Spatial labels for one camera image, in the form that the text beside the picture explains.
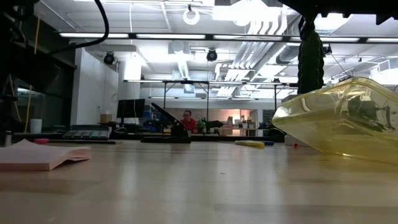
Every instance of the person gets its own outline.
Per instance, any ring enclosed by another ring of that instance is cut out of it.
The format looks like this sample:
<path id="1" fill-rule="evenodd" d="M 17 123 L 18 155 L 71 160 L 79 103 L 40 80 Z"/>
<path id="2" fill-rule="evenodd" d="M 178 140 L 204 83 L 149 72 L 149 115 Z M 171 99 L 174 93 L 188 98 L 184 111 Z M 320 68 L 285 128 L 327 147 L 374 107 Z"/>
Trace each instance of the person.
<path id="1" fill-rule="evenodd" d="M 186 130 L 194 130 L 197 122 L 191 118 L 192 112 L 189 110 L 184 111 L 184 119 L 181 120 L 181 123 L 184 124 Z"/>

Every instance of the black cable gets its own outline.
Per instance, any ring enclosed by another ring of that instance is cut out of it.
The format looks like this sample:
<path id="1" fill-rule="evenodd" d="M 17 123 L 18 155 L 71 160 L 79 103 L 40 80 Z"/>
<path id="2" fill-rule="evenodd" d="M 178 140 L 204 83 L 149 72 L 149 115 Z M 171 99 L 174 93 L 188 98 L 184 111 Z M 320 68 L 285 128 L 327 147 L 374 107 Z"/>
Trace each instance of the black cable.
<path id="1" fill-rule="evenodd" d="M 89 46 L 92 46 L 92 45 L 100 44 L 100 43 L 104 42 L 108 38 L 108 35 L 109 35 L 109 21 L 108 21 L 108 18 L 106 17 L 106 13 L 105 13 L 104 7 L 102 6 L 100 0 L 94 0 L 94 2 L 98 6 L 98 9 L 99 9 L 99 11 L 100 11 L 100 13 L 102 15 L 103 20 L 104 20 L 104 24 L 105 24 L 104 36 L 102 36 L 98 40 L 94 40 L 94 41 L 91 41 L 91 42 L 88 42 L 88 43 L 82 43 L 82 44 L 78 44 L 78 45 L 74 45 L 74 46 L 68 46 L 68 47 L 65 47 L 64 49 L 59 49 L 59 50 L 53 50 L 53 51 L 47 53 L 47 55 L 51 56 L 51 55 L 55 55 L 55 54 L 60 53 L 60 52 L 67 51 L 67 50 L 75 50 L 75 49 L 79 49 L 79 48 L 82 48 L 82 47 L 89 47 Z"/>
<path id="2" fill-rule="evenodd" d="M 337 59 L 335 58 L 335 56 L 333 56 L 333 54 L 330 54 L 330 55 L 335 59 L 335 61 L 337 62 L 338 66 L 340 66 L 340 68 L 343 70 L 343 72 L 344 72 L 346 75 L 348 75 L 347 72 L 346 72 L 346 70 L 344 70 L 343 67 L 340 65 L 340 63 L 338 63 L 338 61 L 337 61 Z"/>

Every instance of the computer monitor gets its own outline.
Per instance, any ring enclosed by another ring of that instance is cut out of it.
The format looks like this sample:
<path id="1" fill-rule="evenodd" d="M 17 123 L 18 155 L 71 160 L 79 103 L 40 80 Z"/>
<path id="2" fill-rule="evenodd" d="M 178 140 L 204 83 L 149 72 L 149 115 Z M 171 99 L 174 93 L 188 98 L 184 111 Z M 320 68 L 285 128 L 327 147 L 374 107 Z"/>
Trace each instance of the computer monitor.
<path id="1" fill-rule="evenodd" d="M 142 118 L 144 116 L 145 99 L 119 100 L 117 117 L 124 124 L 125 118 Z"/>

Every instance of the desk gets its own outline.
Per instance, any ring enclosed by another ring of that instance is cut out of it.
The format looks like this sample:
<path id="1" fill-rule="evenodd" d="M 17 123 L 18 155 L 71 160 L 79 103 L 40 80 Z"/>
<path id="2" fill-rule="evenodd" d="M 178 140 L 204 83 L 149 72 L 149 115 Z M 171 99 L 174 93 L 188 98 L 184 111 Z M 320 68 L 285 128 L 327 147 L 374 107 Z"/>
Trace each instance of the desk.
<path id="1" fill-rule="evenodd" d="M 1 223 L 398 220 L 398 166 L 281 144 L 122 142 L 51 172 L 0 173 Z"/>

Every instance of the ceiling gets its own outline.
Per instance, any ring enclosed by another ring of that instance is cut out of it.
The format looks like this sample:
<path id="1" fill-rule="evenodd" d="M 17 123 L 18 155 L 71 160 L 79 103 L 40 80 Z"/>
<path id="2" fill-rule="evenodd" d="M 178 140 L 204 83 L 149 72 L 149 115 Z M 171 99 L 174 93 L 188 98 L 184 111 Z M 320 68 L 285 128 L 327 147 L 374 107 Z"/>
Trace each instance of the ceiling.
<path id="1" fill-rule="evenodd" d="M 183 20 L 186 6 L 165 5 L 165 14 L 161 5 L 138 4 L 104 4 L 111 32 L 173 32 L 198 34 L 246 34 L 249 26 L 241 27 L 232 21 L 214 21 L 208 12 L 212 7 L 201 7 L 205 13 L 200 13 L 200 20 L 195 25 L 188 25 Z M 80 2 L 74 0 L 41 0 L 36 4 L 35 14 L 46 23 L 60 32 L 103 32 L 103 21 L 94 2 Z M 294 12 L 288 15 L 288 22 L 297 18 Z M 361 36 L 398 36 L 398 21 L 389 19 L 376 26 L 376 16 L 353 15 L 343 26 L 332 35 L 361 35 Z M 172 73 L 178 69 L 176 62 L 165 60 L 168 52 L 168 40 L 107 40 L 101 45 L 135 45 L 142 54 L 145 65 L 142 74 Z M 187 41 L 188 45 L 199 49 L 195 57 L 187 62 L 190 70 L 214 71 L 218 62 L 207 62 L 205 57 L 209 48 L 215 48 L 220 63 L 223 60 L 233 60 L 241 48 L 242 42 L 223 41 Z M 359 67 L 367 72 L 366 68 L 373 66 L 373 62 L 380 58 L 398 56 L 398 45 L 372 44 L 332 44 L 333 57 L 325 59 L 325 79 L 340 74 L 344 70 Z M 98 57 L 104 51 L 97 50 Z M 115 52 L 120 60 L 128 59 L 130 52 Z M 286 67 L 283 73 L 286 77 L 297 76 L 297 66 L 294 63 Z"/>

